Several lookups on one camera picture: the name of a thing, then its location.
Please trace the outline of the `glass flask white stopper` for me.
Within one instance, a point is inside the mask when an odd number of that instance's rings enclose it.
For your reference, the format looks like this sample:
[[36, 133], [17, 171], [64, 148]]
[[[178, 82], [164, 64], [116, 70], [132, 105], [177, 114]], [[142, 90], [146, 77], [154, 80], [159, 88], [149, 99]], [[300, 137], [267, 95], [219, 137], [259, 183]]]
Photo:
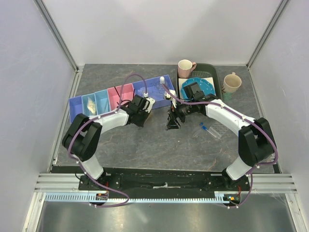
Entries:
[[163, 87], [164, 84], [165, 84], [165, 77], [164, 76], [159, 77], [159, 80], [155, 85], [157, 93], [164, 94], [165, 92], [165, 89]]

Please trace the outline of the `pink mug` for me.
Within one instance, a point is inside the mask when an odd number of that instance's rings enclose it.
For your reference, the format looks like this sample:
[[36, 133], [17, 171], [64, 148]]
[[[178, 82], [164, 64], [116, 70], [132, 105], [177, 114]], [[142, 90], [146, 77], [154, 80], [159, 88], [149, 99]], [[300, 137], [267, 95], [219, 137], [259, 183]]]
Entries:
[[178, 62], [178, 77], [187, 79], [191, 72], [196, 68], [197, 63], [191, 62], [187, 59], [180, 60]]

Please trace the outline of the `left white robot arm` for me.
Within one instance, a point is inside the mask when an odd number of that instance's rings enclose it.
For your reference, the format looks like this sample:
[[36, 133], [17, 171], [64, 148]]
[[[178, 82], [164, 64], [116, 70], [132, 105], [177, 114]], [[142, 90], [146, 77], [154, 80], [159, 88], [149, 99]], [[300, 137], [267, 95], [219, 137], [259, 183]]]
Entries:
[[117, 127], [134, 124], [143, 127], [155, 100], [135, 95], [131, 101], [116, 109], [97, 116], [78, 114], [62, 139], [69, 156], [81, 164], [90, 176], [89, 185], [101, 190], [106, 185], [104, 168], [95, 155], [100, 135]]

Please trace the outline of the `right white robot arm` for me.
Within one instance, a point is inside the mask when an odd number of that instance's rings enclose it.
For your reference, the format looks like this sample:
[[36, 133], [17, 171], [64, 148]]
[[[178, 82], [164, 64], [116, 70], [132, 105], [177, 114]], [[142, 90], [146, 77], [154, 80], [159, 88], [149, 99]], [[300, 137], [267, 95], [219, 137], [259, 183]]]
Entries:
[[237, 135], [239, 156], [224, 170], [225, 175], [221, 178], [224, 189], [233, 190], [239, 184], [241, 177], [252, 173], [259, 165], [265, 165], [264, 160], [270, 155], [274, 155], [274, 161], [277, 162], [277, 146], [269, 122], [265, 118], [248, 117], [227, 106], [213, 94], [205, 96], [197, 83], [189, 87], [190, 90], [195, 90], [191, 101], [177, 98], [168, 90], [163, 80], [160, 80], [160, 84], [165, 90], [165, 98], [172, 102], [167, 130], [180, 128], [186, 116], [200, 113], [215, 119]]

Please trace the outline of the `bag of cotton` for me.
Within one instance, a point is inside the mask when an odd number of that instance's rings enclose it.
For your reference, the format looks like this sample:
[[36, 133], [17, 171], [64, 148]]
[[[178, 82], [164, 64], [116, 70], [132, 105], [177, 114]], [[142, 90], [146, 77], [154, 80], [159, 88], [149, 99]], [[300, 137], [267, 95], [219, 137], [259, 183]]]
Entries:
[[96, 105], [90, 97], [87, 98], [87, 108], [91, 115], [96, 115]]

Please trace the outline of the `light blue bin right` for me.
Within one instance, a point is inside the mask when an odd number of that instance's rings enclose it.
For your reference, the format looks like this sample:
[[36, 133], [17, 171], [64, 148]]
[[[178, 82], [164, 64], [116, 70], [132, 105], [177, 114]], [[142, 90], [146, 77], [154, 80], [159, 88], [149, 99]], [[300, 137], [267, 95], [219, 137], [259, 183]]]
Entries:
[[98, 115], [104, 114], [103, 107], [104, 107], [105, 101], [106, 100], [109, 101], [108, 91], [105, 89], [105, 90], [95, 92], [95, 100], [96, 100], [97, 114]]

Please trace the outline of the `large purple bin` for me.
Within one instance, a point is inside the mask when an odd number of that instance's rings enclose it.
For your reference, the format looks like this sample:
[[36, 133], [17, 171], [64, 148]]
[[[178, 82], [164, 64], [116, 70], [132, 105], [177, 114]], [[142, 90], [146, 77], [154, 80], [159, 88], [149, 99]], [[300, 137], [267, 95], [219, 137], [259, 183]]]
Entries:
[[[153, 98], [155, 103], [153, 105], [153, 109], [162, 108], [171, 105], [171, 101], [166, 100], [164, 98], [165, 90], [162, 88], [160, 84], [160, 77], [154, 77], [145, 80], [147, 85], [147, 93], [148, 97]], [[133, 88], [135, 90], [135, 94], [143, 97], [146, 88], [143, 81], [133, 82]]]

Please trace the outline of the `cream floral mug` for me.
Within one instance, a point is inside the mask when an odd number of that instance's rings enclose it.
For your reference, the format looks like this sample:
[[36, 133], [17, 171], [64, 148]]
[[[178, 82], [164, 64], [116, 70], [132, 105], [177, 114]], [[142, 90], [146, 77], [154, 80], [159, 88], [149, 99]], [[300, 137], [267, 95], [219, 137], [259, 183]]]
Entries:
[[224, 101], [232, 98], [233, 94], [239, 89], [242, 84], [241, 78], [235, 72], [228, 74], [224, 78], [222, 85], [222, 97]]

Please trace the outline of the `small purple bin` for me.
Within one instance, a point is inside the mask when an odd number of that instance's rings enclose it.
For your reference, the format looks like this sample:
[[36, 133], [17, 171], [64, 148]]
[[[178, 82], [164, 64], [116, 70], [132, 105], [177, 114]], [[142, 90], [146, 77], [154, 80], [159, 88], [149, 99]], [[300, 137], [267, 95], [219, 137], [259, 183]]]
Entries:
[[78, 114], [83, 113], [82, 96], [76, 96], [69, 99], [69, 110], [70, 123], [72, 123]]

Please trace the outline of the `clear test tube rack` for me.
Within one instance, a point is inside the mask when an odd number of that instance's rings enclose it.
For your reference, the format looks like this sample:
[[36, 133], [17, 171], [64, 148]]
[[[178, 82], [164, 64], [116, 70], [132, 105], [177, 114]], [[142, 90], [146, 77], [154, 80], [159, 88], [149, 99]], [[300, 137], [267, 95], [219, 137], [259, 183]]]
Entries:
[[216, 131], [218, 131], [221, 134], [221, 136], [223, 136], [228, 131], [228, 128], [223, 124], [221, 124], [220, 122], [214, 123], [211, 127], [214, 128]]

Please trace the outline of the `black wire spring clamp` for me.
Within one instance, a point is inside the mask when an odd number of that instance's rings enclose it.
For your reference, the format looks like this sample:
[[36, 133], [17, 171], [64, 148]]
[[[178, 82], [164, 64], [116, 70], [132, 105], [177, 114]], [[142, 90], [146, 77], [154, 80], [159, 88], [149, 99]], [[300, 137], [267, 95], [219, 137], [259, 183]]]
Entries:
[[[116, 95], [117, 95], [115, 101], [116, 101], [117, 105], [119, 105], [121, 86], [114, 87], [114, 90], [116, 91]], [[121, 105], [124, 105], [127, 102], [132, 101], [133, 98], [134, 98], [134, 95], [135, 95], [135, 90], [134, 90], [133, 86], [130, 86], [130, 85], [124, 86]]]

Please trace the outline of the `pink bin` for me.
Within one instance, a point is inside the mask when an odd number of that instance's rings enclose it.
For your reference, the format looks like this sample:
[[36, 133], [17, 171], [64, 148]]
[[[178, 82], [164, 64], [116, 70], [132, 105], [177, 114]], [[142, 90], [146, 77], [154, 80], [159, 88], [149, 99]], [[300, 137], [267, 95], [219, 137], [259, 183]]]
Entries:
[[[120, 101], [121, 86], [111, 87], [107, 89], [111, 110], [118, 107]], [[131, 101], [135, 95], [133, 84], [125, 84], [122, 91], [122, 105]]]

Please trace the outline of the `light blue bin left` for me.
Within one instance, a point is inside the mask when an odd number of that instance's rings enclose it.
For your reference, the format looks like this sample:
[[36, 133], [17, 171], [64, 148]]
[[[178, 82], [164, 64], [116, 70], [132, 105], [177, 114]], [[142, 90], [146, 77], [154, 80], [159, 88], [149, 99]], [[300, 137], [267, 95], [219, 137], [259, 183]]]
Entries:
[[83, 113], [86, 116], [95, 116], [97, 114], [95, 94], [87, 94], [82, 96]]

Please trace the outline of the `blue cap test tube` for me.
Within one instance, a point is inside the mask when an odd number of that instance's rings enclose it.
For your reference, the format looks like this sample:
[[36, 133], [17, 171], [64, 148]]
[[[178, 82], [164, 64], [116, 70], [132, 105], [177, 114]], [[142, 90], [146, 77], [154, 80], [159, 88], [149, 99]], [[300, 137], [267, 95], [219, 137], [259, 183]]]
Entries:
[[214, 136], [215, 138], [217, 138], [217, 139], [221, 139], [221, 134], [218, 132], [218, 131], [216, 131], [214, 128], [212, 128], [212, 127], [210, 127], [209, 129], [207, 128], [207, 127], [205, 127], [205, 126], [202, 126], [201, 127], [203, 130], [205, 130], [205, 131], [207, 131], [208, 133], [210, 133], [212, 136]]

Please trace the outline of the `light blue bin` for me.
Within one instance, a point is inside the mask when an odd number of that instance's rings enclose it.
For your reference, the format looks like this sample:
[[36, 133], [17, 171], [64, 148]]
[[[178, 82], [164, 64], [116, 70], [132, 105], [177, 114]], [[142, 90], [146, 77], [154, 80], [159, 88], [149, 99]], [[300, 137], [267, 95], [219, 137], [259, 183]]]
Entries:
[[83, 113], [86, 116], [95, 116], [97, 114], [95, 94], [87, 94], [82, 96]]
[[105, 101], [106, 100], [109, 101], [108, 91], [105, 89], [105, 90], [95, 92], [95, 100], [96, 100], [97, 114], [98, 115], [104, 114], [103, 107], [104, 107]]

